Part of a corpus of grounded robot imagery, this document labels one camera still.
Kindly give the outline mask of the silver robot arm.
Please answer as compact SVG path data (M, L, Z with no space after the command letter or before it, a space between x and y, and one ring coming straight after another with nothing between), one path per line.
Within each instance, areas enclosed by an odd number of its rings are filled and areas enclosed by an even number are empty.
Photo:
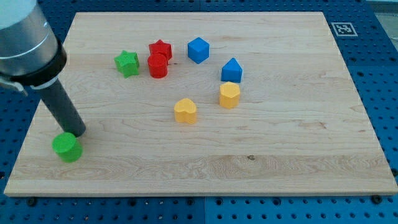
M36 0L1 0L1 86L26 94L57 81L67 55Z

